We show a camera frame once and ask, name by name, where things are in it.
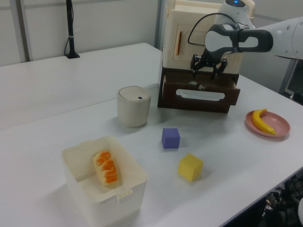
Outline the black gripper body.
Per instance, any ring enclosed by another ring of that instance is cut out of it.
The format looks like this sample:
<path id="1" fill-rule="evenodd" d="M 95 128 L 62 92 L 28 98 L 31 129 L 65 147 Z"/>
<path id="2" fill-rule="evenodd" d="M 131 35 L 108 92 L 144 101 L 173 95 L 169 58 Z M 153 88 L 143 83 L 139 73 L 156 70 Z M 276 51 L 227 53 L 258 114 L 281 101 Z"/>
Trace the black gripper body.
<path id="1" fill-rule="evenodd" d="M 224 66 L 221 59 L 223 54 L 221 52 L 210 52 L 207 49 L 204 50 L 203 54 L 201 55 L 200 64 L 202 67 L 216 67 L 219 63 L 220 68 Z"/>

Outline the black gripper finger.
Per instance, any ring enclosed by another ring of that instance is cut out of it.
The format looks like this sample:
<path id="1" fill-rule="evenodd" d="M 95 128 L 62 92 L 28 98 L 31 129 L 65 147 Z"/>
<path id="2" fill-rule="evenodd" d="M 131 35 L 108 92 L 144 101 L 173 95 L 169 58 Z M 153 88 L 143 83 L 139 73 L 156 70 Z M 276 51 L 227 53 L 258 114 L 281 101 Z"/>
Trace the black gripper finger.
<path id="1" fill-rule="evenodd" d="M 216 75 L 221 75 L 224 72 L 226 66 L 228 65 L 228 61 L 226 58 L 222 58 L 220 67 L 217 67 L 217 64 L 219 63 L 218 62 L 212 63 L 213 74 L 211 76 L 211 79 L 214 79 Z"/>
<path id="2" fill-rule="evenodd" d="M 205 66 L 205 58 L 202 55 L 194 54 L 190 63 L 190 68 L 193 72 L 193 77 L 196 77 L 197 72 Z"/>

